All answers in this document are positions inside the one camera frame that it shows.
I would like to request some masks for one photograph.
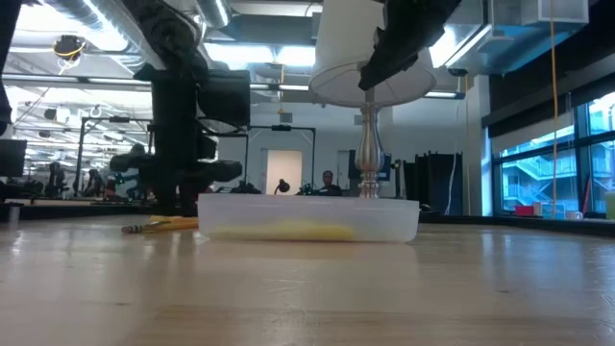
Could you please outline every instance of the lamp pole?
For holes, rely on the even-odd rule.
[[[355,165],[361,171],[361,198],[379,198],[378,176],[384,166],[384,152],[378,133],[378,108],[374,103],[375,91],[365,92],[361,142],[358,145]]]

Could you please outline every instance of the translucent plastic container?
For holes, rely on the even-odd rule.
[[[211,239],[407,242],[419,203],[341,197],[203,194],[199,229]]]

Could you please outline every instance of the desk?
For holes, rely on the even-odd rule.
[[[424,225],[411,245],[0,226],[2,345],[615,344],[615,243]]]

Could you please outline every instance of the white lampshade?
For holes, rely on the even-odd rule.
[[[382,10],[383,4],[373,0],[325,0],[309,81],[309,89],[321,100],[353,108],[365,104],[359,67],[374,53],[376,28],[383,28]],[[425,96],[436,85],[430,69],[431,56],[423,50],[411,68],[375,87],[374,102],[389,107]]]

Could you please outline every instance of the wooden tabletop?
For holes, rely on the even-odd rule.
[[[424,225],[410,245],[0,226],[0,344],[615,345],[609,239]]]

